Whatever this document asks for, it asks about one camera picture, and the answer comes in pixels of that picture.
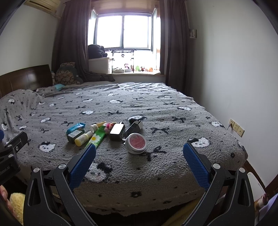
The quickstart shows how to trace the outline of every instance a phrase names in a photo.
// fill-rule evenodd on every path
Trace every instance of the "green tube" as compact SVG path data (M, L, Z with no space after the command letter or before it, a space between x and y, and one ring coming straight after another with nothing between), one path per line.
M102 140L104 139L106 133L105 133L105 127L107 126L107 123L104 123L92 136L92 138L90 139L90 141L88 142L88 144L86 145L86 147L90 144L95 145L95 147L97 148L99 146L99 144L102 142Z

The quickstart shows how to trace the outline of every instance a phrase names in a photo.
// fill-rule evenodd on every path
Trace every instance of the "gray blanket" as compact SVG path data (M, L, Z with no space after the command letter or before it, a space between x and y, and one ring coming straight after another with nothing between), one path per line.
M211 162L236 170L247 159L242 144L210 113L162 83L109 84L71 87L58 92L54 87L17 90L0 100L3 145L21 131L28 144L18 152L21 173L27 182L32 169L50 170L67 163L84 146L69 143L66 130L86 123L120 122L129 118L143 122L141 134L147 149L140 155L127 152L122 142L106 137L97 148L80 187L74 192L91 212L124 216L170 208L203 193L182 148L187 141Z

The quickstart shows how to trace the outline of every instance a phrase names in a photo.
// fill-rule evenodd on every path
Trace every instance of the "red circular label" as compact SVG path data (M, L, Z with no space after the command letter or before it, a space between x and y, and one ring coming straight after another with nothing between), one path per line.
M132 137L130 137L129 139L129 143L132 147L136 148L136 149L141 149L145 146L146 142L143 139L143 137L138 136L138 135L133 135Z

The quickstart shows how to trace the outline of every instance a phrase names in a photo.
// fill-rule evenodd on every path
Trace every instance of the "wooden headboard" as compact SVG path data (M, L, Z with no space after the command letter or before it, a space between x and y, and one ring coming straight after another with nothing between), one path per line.
M36 90L51 85L48 64L20 69L0 76L0 98L17 89Z

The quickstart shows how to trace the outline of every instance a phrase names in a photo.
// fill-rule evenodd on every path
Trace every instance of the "air conditioner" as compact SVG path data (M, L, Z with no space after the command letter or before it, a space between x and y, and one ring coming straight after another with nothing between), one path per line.
M54 15L60 5L60 0L27 0L25 5L34 7L36 9L45 11Z

